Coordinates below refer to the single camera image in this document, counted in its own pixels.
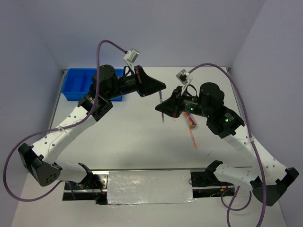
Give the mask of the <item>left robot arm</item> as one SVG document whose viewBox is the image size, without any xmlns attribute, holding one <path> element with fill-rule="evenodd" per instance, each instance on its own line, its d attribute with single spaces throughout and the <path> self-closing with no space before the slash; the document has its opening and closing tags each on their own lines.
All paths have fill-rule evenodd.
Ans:
<svg viewBox="0 0 303 227">
<path fill-rule="evenodd" d="M 102 65 L 92 78 L 89 92 L 73 111 L 56 127 L 32 145 L 23 143 L 18 152 L 21 160 L 40 186 L 49 186 L 56 180 L 72 181 L 86 189 L 95 181 L 93 172 L 83 163 L 60 163 L 57 158 L 82 132 L 97 123 L 112 107 L 112 99 L 137 92 L 149 96 L 166 85 L 148 76 L 141 66 L 127 77 L 117 77 L 111 65 Z"/>
</svg>

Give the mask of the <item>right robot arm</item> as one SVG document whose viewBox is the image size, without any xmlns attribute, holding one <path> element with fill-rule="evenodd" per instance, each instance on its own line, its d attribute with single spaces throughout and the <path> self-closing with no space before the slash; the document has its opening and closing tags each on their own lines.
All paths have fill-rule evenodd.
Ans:
<svg viewBox="0 0 303 227">
<path fill-rule="evenodd" d="M 249 171 L 231 167 L 222 161 L 213 161 L 205 170 L 211 185 L 229 182 L 243 187 L 267 206 L 273 206 L 298 177 L 298 171 L 277 161 L 253 136 L 236 112 L 224 106 L 224 92 L 215 83 L 200 86 L 198 96 L 182 93 L 182 87 L 173 90 L 170 98 L 155 109 L 172 118 L 183 112 L 207 118 L 210 131 L 238 151 L 252 167 Z"/>
</svg>

